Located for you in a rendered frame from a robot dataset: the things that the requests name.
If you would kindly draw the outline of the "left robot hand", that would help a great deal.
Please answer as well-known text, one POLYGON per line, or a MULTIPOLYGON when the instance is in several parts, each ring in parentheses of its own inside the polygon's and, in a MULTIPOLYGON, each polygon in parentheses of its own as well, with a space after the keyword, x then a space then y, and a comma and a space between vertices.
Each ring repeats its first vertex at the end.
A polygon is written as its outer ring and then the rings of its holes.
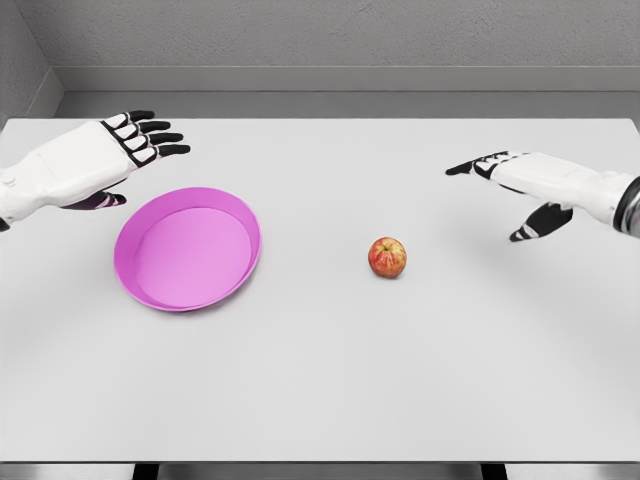
POLYGON ((127 203, 110 189, 161 158, 185 155, 191 147, 171 123, 134 110, 91 120, 43 146, 37 161, 37 198, 46 206, 98 210, 127 203))

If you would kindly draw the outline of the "red yellow apple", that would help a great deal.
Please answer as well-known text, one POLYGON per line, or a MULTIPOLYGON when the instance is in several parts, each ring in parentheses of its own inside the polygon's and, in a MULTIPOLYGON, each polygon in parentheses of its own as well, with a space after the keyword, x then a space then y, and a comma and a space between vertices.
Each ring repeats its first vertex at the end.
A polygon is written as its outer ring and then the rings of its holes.
POLYGON ((391 237, 377 239, 367 255, 371 270, 383 278, 397 278, 407 264, 407 252, 403 244, 391 237))

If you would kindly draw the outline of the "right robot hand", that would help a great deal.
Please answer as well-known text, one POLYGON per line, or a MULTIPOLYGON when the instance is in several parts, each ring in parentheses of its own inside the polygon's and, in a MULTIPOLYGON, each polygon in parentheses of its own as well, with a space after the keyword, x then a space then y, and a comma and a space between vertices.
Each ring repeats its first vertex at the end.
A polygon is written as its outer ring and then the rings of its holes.
POLYGON ((543 202, 510 235, 512 242, 553 233, 572 219, 576 208, 607 225, 612 223, 615 212, 615 206, 606 197, 603 174, 545 154, 497 152, 451 167, 446 174, 476 175, 543 202))

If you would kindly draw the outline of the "pink round plate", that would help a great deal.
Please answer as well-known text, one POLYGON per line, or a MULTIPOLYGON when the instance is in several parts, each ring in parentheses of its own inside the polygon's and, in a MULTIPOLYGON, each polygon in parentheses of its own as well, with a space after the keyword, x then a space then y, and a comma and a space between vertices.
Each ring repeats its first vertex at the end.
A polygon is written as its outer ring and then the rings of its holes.
POLYGON ((253 273, 261 253, 257 216, 222 190, 189 187, 154 198, 122 227, 116 277, 136 301, 169 312, 224 300, 253 273))

